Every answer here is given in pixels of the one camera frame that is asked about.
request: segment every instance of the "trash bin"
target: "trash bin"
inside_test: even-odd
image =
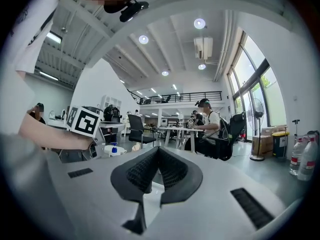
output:
[[[286,160],[288,145],[288,131],[279,131],[272,134],[273,136],[273,155],[280,160]]]

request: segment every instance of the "chair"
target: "chair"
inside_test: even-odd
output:
[[[131,133],[129,135],[129,141],[131,142],[139,142],[141,143],[141,148],[143,144],[148,144],[153,142],[153,146],[155,146],[154,141],[157,139],[154,138],[156,130],[150,129],[153,131],[153,137],[144,136],[144,125],[142,124],[141,117],[133,114],[128,114]]]
[[[216,153],[222,161],[227,161],[232,157],[234,143],[245,128],[246,121],[246,112],[235,114],[230,119],[229,127],[225,127],[226,131],[219,132],[218,138],[207,136],[207,139],[215,140]]]

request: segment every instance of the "white shirt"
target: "white shirt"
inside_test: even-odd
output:
[[[220,130],[220,117],[218,113],[212,111],[209,115],[205,116],[205,125],[210,125],[210,124],[216,124],[219,126],[219,128],[215,130],[205,130],[204,132],[205,135],[208,136],[210,134],[213,134],[211,135],[211,137],[218,138],[219,130]],[[216,144],[216,142],[213,139],[207,139],[207,141],[212,144]]]
[[[17,134],[34,92],[15,71],[33,73],[42,44],[53,24],[59,0],[32,0],[16,19],[1,54],[0,133]]]

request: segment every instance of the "black mesh seat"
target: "black mesh seat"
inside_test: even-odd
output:
[[[140,116],[128,114],[128,118],[129,118],[130,129],[131,129],[131,133],[129,135],[129,141],[148,144],[157,140],[154,137],[144,136],[144,125],[142,123]]]

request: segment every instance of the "backpack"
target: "backpack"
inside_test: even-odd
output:
[[[117,107],[109,105],[103,112],[104,120],[107,122],[119,122],[120,123],[120,111]]]

